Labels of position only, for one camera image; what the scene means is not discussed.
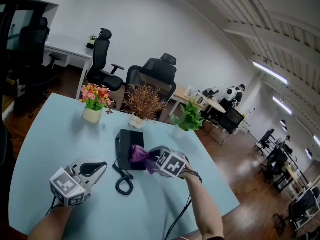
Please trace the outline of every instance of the brown plant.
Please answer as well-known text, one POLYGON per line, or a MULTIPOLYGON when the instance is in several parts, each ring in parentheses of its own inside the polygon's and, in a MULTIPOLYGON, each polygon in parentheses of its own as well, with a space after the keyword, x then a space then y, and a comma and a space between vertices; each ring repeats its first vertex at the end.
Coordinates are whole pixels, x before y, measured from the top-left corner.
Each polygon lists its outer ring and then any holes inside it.
POLYGON ((127 92, 128 98, 124 100, 126 104, 125 111, 142 120, 154 120, 156 113, 163 110, 166 104, 160 101, 158 93, 160 89, 155 90, 147 85, 130 84, 130 92, 127 92))

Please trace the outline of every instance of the light blue table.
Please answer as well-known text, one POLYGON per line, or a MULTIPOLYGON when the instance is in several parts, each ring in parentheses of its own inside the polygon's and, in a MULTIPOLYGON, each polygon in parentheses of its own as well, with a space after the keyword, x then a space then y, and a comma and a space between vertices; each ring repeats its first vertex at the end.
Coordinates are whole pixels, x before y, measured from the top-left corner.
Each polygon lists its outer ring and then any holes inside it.
MULTIPOLYGON (((78 159, 95 158, 106 161, 108 168, 92 187, 92 197, 72 212, 65 238, 162 240, 187 203, 186 182, 151 176, 147 171, 133 172, 132 194, 120 195, 115 189, 120 175, 112 168, 116 160, 115 138, 121 129, 135 129, 128 125, 129 116, 118 111, 103 113, 98 124, 88 123, 82 118, 84 108, 75 99, 52 94, 39 112, 15 166, 9 200, 10 226, 28 235, 51 206, 49 179, 55 172, 78 159)), ((164 145, 184 152, 222 215, 236 208, 238 200, 196 134, 190 131, 184 139, 175 140, 173 129, 161 122, 146 123, 141 129, 145 149, 164 145)), ((195 230, 191 205, 170 239, 195 230)))

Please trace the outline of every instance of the potted plant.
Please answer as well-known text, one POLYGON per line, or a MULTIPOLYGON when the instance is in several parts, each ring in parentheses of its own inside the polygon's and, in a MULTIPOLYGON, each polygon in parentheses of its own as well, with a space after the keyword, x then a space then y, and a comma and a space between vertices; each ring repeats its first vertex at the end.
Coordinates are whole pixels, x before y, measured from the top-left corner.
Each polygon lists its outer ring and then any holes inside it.
POLYGON ((101 119, 103 108, 109 108, 113 101, 110 100, 109 89, 104 85, 87 84, 81 88, 82 97, 80 101, 85 103, 82 117, 90 123, 97 123, 101 119))
POLYGON ((176 115, 171 115, 171 120, 175 124, 173 137, 180 140, 189 130, 199 130, 204 119, 201 118, 199 109, 193 101, 189 101, 185 108, 181 105, 183 117, 179 118, 176 115))
POLYGON ((130 84, 129 89, 124 100, 125 111, 131 114, 129 125, 140 129, 145 121, 154 120, 166 104, 158 97, 159 88, 154 90, 151 86, 130 84))
POLYGON ((89 49, 93 49, 95 47, 95 41, 98 39, 96 34, 90 35, 90 41, 87 43, 86 47, 89 49))

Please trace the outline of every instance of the white pot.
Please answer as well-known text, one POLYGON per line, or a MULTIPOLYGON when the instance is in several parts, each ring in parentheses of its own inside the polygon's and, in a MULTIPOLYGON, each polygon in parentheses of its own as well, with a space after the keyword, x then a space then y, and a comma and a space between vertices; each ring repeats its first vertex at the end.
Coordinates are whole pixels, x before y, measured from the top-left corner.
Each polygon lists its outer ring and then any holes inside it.
POLYGON ((102 115, 102 109, 98 111, 94 111, 86 107, 83 111, 82 117, 86 121, 95 124, 100 121, 101 115, 102 115))
POLYGON ((181 140, 186 135, 186 133, 187 131, 182 130, 178 125, 176 125, 172 135, 175 139, 181 140))
POLYGON ((139 117, 135 116, 134 114, 131 114, 129 125, 133 126, 136 129, 140 129, 145 123, 145 120, 140 119, 139 117))

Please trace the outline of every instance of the ceiling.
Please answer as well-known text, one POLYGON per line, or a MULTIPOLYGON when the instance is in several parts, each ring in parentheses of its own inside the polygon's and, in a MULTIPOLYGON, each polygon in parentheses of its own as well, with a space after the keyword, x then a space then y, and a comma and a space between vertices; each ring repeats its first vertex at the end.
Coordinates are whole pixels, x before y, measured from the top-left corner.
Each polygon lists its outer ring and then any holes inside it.
POLYGON ((207 10, 195 0, 185 1, 220 28, 248 61, 285 77, 288 86, 270 76, 263 81, 320 134, 320 0, 203 0, 207 10), (221 17, 211 17, 208 8, 221 17))

